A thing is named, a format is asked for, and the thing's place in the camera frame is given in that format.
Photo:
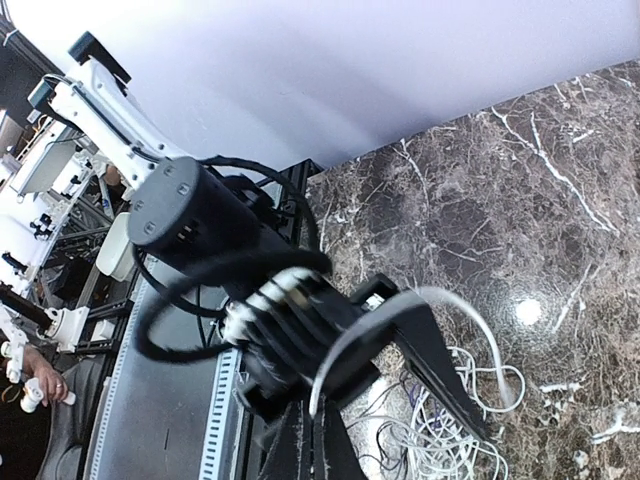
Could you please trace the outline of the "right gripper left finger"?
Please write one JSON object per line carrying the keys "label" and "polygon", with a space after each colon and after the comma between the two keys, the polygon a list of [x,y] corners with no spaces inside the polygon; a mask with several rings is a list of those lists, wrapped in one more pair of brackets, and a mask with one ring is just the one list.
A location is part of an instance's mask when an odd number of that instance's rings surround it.
{"label": "right gripper left finger", "polygon": [[311,480],[315,478],[313,422],[308,401],[290,403],[275,429],[259,478]]}

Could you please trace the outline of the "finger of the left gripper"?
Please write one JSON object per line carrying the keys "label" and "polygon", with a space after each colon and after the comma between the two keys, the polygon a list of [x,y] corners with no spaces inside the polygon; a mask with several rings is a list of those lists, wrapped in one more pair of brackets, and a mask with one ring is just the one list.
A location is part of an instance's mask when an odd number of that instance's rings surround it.
{"label": "finger of the left gripper", "polygon": [[394,301],[394,342],[409,372],[469,434],[488,440],[486,421],[456,372],[429,304],[416,294],[399,294]]}

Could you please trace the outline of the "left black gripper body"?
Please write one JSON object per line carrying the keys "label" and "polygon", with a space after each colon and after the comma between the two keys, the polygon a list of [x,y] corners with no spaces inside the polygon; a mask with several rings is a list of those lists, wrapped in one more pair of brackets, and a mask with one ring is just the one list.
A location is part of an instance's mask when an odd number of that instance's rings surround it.
{"label": "left black gripper body", "polygon": [[311,302],[331,332],[329,344],[309,353],[278,351],[252,341],[235,345],[244,351],[247,374],[237,388],[239,401],[256,415],[281,414],[289,403],[309,394],[320,364],[340,335],[398,291],[396,284],[383,274],[361,284],[350,296],[341,294],[323,278],[323,285],[311,296]]}

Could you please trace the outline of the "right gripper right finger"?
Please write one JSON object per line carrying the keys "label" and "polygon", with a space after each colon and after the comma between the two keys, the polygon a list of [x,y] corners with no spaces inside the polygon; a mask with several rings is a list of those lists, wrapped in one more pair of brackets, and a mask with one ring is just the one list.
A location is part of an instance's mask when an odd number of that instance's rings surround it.
{"label": "right gripper right finger", "polygon": [[367,480],[334,402],[325,397],[320,399],[312,427],[315,479]]}

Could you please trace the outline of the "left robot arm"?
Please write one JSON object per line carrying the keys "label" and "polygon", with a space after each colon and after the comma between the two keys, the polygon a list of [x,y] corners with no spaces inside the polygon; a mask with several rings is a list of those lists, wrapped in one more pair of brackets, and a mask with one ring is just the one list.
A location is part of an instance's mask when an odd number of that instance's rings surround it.
{"label": "left robot arm", "polygon": [[[432,308],[456,296],[401,291],[378,274],[351,295],[330,282],[330,259],[305,196],[282,174],[233,157],[195,159],[172,144],[128,98],[129,74],[90,33],[70,48],[74,67],[45,75],[31,105],[86,134],[133,191],[127,235],[136,254],[180,273],[159,286],[139,319],[144,357],[190,364],[229,350],[243,354],[240,401],[267,422],[301,398],[346,406],[379,376],[374,358],[397,345],[409,371],[478,440],[488,428],[452,363]],[[193,312],[222,323],[219,343],[193,350],[156,344],[152,329],[186,295],[222,288],[224,309]]]}

